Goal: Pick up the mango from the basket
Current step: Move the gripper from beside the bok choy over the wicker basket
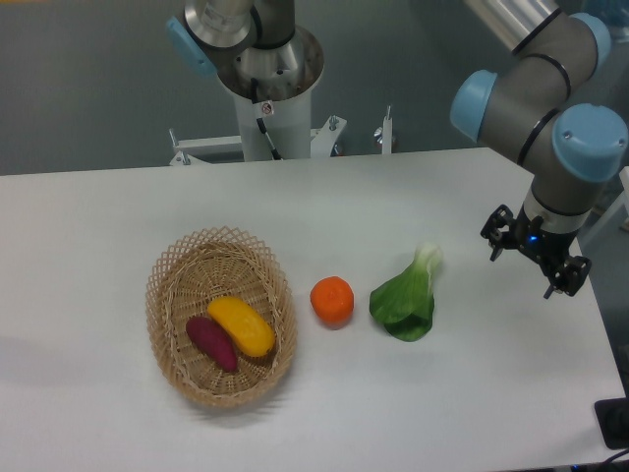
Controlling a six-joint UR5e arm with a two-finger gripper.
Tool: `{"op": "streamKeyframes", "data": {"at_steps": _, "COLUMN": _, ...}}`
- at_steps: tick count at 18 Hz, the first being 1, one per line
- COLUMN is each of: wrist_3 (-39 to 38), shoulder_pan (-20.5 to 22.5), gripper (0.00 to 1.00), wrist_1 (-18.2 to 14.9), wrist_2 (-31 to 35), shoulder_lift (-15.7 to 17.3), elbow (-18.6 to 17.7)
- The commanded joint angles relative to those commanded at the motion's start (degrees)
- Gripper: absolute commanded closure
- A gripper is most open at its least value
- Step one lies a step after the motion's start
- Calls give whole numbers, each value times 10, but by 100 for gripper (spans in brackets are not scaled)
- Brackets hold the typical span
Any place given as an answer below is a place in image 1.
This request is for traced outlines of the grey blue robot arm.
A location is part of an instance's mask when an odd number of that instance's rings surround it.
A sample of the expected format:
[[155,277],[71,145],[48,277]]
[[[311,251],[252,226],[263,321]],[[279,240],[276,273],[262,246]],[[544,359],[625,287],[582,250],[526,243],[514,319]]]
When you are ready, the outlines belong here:
[[[569,249],[628,145],[625,122],[603,106],[570,105],[607,58],[606,25],[566,15],[552,1],[473,1],[471,10],[517,58],[506,75],[480,70],[458,89],[452,125],[527,169],[533,182],[518,213],[499,207],[482,236],[495,255],[535,262],[549,291],[576,294],[591,263]],[[323,71],[316,38],[290,1],[189,1],[166,34],[185,63],[232,95],[246,160],[328,157],[330,123],[311,130],[311,93]]]

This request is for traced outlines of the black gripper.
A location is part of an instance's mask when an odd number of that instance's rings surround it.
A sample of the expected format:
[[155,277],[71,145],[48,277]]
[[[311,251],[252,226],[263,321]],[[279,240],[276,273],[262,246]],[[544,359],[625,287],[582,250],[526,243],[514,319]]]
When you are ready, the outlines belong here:
[[549,286],[543,297],[553,293],[575,296],[591,270],[591,260],[570,256],[576,237],[576,215],[550,211],[538,205],[522,205],[516,219],[508,206],[499,206],[481,230],[496,261],[504,250],[515,250],[542,268],[554,268],[547,276]]

